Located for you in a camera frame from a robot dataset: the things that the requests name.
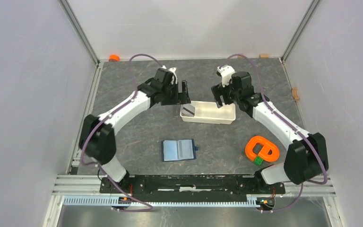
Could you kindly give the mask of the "white plastic tray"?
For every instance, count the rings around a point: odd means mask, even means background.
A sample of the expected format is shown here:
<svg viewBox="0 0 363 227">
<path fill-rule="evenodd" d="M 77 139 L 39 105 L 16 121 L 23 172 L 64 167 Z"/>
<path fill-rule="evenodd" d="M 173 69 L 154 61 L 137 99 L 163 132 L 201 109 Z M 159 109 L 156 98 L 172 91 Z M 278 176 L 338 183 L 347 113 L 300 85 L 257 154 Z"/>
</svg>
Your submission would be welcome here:
<svg viewBox="0 0 363 227">
<path fill-rule="evenodd" d="M 236 120 L 235 104 L 224 105 L 221 108 L 218 108 L 215 102 L 191 101 L 190 104 L 195 106 L 195 116 L 183 116 L 180 112 L 180 117 L 184 122 L 229 125 Z"/>
</svg>

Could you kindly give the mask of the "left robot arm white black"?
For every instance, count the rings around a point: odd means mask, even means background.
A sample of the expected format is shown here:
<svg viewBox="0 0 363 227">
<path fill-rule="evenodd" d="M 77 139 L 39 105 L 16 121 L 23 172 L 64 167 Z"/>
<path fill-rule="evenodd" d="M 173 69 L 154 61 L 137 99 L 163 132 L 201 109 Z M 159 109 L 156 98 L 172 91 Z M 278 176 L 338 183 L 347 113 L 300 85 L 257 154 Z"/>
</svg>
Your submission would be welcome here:
<svg viewBox="0 0 363 227">
<path fill-rule="evenodd" d="M 178 80 L 175 68 L 161 67 L 154 77 L 137 86 L 132 94 L 111 110 L 98 116 L 84 118 L 78 147 L 112 179 L 111 186 L 117 192 L 125 192 L 130 186 L 128 171 L 116 157 L 116 134 L 140 113 L 156 104 L 190 104 L 188 84 Z"/>
</svg>

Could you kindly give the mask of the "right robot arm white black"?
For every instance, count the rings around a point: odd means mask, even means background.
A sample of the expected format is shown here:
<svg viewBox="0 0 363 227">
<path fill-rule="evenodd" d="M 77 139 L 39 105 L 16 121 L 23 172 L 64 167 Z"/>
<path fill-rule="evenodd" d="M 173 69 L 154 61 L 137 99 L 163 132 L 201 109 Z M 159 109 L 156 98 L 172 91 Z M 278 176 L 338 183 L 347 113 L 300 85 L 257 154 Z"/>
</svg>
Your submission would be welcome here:
<svg viewBox="0 0 363 227">
<path fill-rule="evenodd" d="M 275 183 L 313 183 L 323 175 L 321 184 L 328 181 L 326 140 L 319 132 L 309 133 L 286 118 L 261 92 L 256 93 L 248 72 L 236 72 L 230 66 L 219 67 L 221 83 L 211 88 L 216 105 L 237 104 L 238 108 L 264 125 L 287 150 L 282 164 L 265 167 L 255 173 L 254 187 L 268 192 Z"/>
</svg>

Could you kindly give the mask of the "blue card holder wallet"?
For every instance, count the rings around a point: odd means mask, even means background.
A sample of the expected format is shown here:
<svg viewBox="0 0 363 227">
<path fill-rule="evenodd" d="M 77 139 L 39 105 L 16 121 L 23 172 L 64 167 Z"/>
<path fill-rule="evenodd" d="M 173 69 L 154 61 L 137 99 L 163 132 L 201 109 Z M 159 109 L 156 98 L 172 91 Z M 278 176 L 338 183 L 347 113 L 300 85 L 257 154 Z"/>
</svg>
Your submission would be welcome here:
<svg viewBox="0 0 363 227">
<path fill-rule="evenodd" d="M 161 141 L 162 161 L 174 162 L 196 159 L 198 146 L 194 139 Z"/>
</svg>

